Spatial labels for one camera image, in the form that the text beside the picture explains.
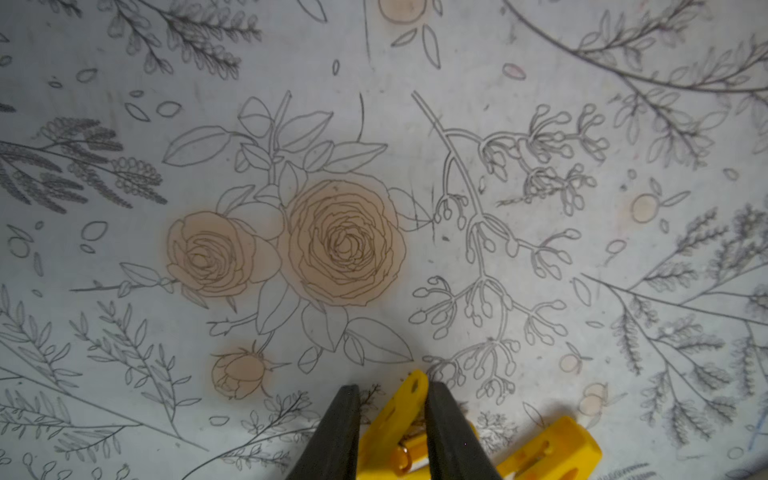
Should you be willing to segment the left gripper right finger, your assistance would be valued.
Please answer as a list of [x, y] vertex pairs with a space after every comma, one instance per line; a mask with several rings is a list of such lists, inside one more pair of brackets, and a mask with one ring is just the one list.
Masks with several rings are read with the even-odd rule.
[[425, 420], [432, 480], [502, 479], [444, 383], [429, 383]]

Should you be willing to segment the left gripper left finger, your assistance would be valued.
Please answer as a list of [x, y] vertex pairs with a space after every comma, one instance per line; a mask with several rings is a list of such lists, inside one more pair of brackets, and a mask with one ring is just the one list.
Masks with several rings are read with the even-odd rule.
[[342, 386], [288, 480], [355, 480], [361, 402], [357, 385]]

